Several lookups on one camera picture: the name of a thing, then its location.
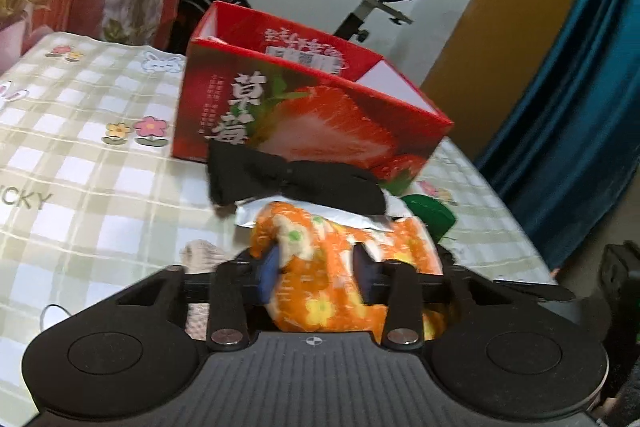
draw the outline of red box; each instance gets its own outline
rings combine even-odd
[[[173,155],[205,161],[209,139],[245,143],[369,169],[398,194],[451,127],[381,55],[215,2],[187,52]]]

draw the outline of tablecloth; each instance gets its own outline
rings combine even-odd
[[[180,55],[58,33],[0,79],[0,425],[35,413],[20,360],[48,304],[76,313],[175,264],[192,239],[227,251],[247,244],[248,230],[212,211],[204,165],[170,157],[183,67]],[[460,263],[490,278],[550,282],[450,140],[411,191],[456,214],[443,244]]]

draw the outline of orange floral pouch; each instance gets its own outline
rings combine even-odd
[[[280,245],[280,279],[267,310],[282,331],[372,331],[379,342],[386,306],[365,306],[353,278],[351,251],[364,243],[376,261],[398,259],[422,273],[442,274],[433,241],[417,217],[398,219],[392,232],[344,227],[290,203],[270,203],[258,214],[250,253]],[[424,337],[444,329],[442,315],[425,309]]]

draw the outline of teal curtain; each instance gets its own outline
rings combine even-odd
[[[575,0],[476,166],[555,268],[616,203],[639,151],[640,0]]]

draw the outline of brown wall panel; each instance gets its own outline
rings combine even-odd
[[[471,0],[422,90],[455,122],[470,158],[484,149],[551,47],[573,0]]]

